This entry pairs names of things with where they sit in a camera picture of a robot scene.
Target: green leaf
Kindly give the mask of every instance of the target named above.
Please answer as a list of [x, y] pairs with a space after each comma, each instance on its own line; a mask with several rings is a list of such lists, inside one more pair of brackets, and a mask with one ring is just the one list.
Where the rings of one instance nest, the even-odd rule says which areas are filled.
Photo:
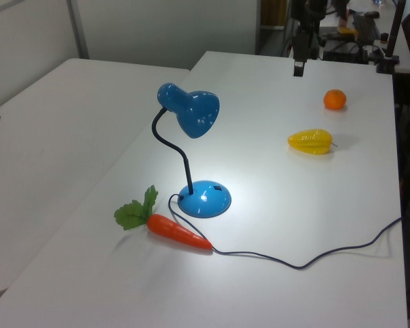
[[152, 185], [146, 190], [144, 193], [144, 204], [143, 204], [143, 211], [141, 212], [141, 216], [146, 220], [152, 215], [152, 208], [155, 205], [156, 197], [158, 195], [158, 191], [156, 191], [155, 186]]
[[152, 185], [144, 193], [144, 205], [141, 205], [137, 200], [123, 205], [114, 212], [115, 222], [121, 225], [124, 230], [146, 224], [149, 216], [152, 215], [152, 207], [155, 205], [157, 195], [158, 191]]
[[143, 206], [136, 200], [130, 204], [125, 204], [114, 212], [115, 222], [120, 224], [124, 230], [130, 230], [146, 224], [147, 218], [141, 214]]

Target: blue desk lamp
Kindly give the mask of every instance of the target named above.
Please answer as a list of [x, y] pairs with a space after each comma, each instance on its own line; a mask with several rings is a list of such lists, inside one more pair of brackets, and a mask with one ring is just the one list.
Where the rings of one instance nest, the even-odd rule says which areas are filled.
[[185, 92], [173, 83], [166, 83], [158, 90], [158, 101], [163, 108], [152, 123], [153, 135], [163, 144], [179, 152], [184, 159], [187, 186], [180, 191], [179, 208], [192, 217], [216, 217], [231, 204], [230, 192], [218, 182], [203, 180], [191, 182], [189, 160], [178, 146], [163, 139], [156, 131], [156, 124], [166, 111], [176, 114], [178, 123], [190, 138], [204, 135], [219, 114], [219, 99], [205, 91]]

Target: power cord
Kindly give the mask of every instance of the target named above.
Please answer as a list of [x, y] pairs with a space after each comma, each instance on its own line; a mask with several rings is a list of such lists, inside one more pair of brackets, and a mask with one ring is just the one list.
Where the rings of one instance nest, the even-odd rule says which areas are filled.
[[[177, 216], [179, 219], [183, 220], [185, 223], [187, 223], [189, 226], [191, 226], [200, 236], [202, 236], [203, 238], [207, 239], [207, 238], [205, 237], [205, 235], [202, 234], [202, 233], [200, 232], [200, 230], [197, 229], [190, 221], [188, 221], [187, 219], [185, 219], [182, 215], [178, 214], [178, 213], [172, 208], [172, 198], [175, 197], [175, 196], [178, 196], [181, 200], [182, 200], [182, 198], [184, 197], [184, 196], [181, 196], [181, 195], [179, 195], [179, 194], [177, 194], [177, 193], [175, 193], [175, 194], [173, 194], [172, 196], [170, 196], [169, 201], [168, 201], [168, 206], [169, 206], [170, 213], [171, 213], [172, 215]], [[213, 246], [213, 251], [214, 251], [215, 253], [217, 253], [217, 254], [227, 255], [227, 256], [233, 256], [233, 255], [248, 255], [248, 256], [253, 256], [253, 257], [255, 257], [255, 258], [265, 258], [265, 259], [267, 259], [267, 260], [271, 260], [271, 261], [274, 261], [274, 262], [278, 262], [278, 263], [284, 264], [284, 265], [286, 265], [287, 267], [290, 267], [290, 268], [295, 269], [295, 270], [302, 270], [302, 269], [305, 269], [305, 268], [309, 267], [311, 264], [315, 263], [317, 260], [320, 260], [320, 259], [323, 258], [324, 256], [329, 255], [329, 254], [332, 254], [332, 253], [336, 253], [337, 251], [344, 251], [344, 250], [347, 250], [347, 249], [359, 249], [359, 248], [364, 248], [364, 247], [370, 246], [371, 244], [375, 243], [375, 241], [377, 241], [377, 239], [384, 233], [384, 231], [386, 231], [387, 229], [390, 229], [392, 226], [394, 226], [394, 225], [397, 224], [399, 221], [401, 221], [401, 219], [402, 219], [402, 218], [400, 217], [400, 218], [394, 220], [393, 222], [391, 222], [391, 223], [390, 223], [389, 225], [387, 225], [386, 227], [384, 227], [384, 228], [377, 234], [377, 236], [376, 236], [372, 241], [370, 241], [369, 243], [366, 243], [366, 244], [363, 244], [363, 245], [357, 245], [357, 246], [339, 247], [339, 248], [332, 249], [332, 250], [330, 250], [330, 251], [326, 251], [326, 252], [324, 252], [324, 253], [322, 253], [322, 254], [320, 254], [320, 255], [317, 255], [317, 256], [316, 256], [315, 258], [313, 258], [311, 261], [309, 261], [309, 262], [307, 262], [307, 263], [305, 263], [304, 265], [301, 265], [301, 266], [293, 265], [293, 264], [290, 264], [290, 263], [285, 262], [285, 261], [283, 261], [283, 260], [280, 260], [279, 258], [275, 258], [275, 257], [273, 257], [273, 256], [269, 256], [269, 255], [257, 253], [257, 252], [254, 252], [254, 251], [219, 251], [219, 250], [218, 250], [216, 247], [214, 247], [214, 246]]]

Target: white wall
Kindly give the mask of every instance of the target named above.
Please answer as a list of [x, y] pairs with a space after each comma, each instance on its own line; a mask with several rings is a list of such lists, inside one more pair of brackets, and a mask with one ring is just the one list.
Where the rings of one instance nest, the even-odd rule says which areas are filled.
[[79, 56], [66, 0], [2, 3], [0, 106], [67, 59]]
[[260, 0], [72, 0], [90, 59], [192, 69], [207, 51], [256, 52]]

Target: orange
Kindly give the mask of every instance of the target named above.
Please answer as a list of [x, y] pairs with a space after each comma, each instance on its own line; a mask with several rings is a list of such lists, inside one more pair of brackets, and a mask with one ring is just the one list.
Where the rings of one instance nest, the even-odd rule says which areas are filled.
[[346, 104], [346, 95], [342, 90], [332, 89], [329, 90], [325, 97], [323, 97], [323, 103], [328, 109], [342, 109], [344, 104]]

